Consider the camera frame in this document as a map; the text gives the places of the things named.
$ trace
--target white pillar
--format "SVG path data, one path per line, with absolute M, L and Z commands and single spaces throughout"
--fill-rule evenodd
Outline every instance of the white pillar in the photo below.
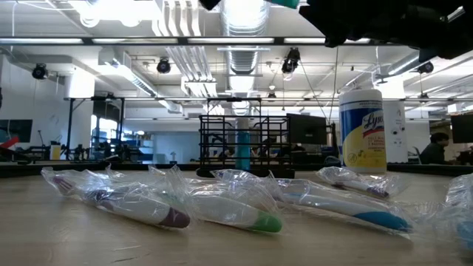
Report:
M 407 163 L 406 112 L 404 102 L 384 102 L 384 131 L 388 163 Z

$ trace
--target table surface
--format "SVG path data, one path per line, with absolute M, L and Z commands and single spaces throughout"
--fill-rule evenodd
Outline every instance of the table surface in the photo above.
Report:
M 451 179 L 402 175 L 405 202 L 442 202 Z M 468 264 L 438 244 L 303 213 L 277 235 L 210 222 L 168 231 L 64 198 L 40 176 L 0 180 L 0 214 L 2 266 Z

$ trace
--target blue cylinder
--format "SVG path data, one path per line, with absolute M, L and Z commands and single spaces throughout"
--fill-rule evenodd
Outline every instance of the blue cylinder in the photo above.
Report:
M 236 128 L 237 129 L 249 129 L 249 119 L 245 117 L 236 119 Z M 236 159 L 235 167 L 239 170 L 250 170 L 251 168 L 251 147 L 250 143 L 250 132 L 240 131 L 236 133 L 236 157 L 244 157 L 247 159 Z

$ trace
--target purple marker cap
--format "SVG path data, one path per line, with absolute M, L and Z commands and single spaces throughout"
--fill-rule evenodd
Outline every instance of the purple marker cap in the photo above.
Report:
M 170 208 L 168 216 L 159 223 L 161 226 L 167 226 L 170 228 L 186 228 L 191 223 L 191 218 L 174 208 Z

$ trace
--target person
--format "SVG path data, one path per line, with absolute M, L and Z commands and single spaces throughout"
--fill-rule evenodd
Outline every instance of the person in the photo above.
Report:
M 435 133 L 430 136 L 430 144 L 421 153 L 422 164 L 451 164 L 445 161 L 444 149 L 449 145 L 449 139 L 449 136 L 445 133 Z

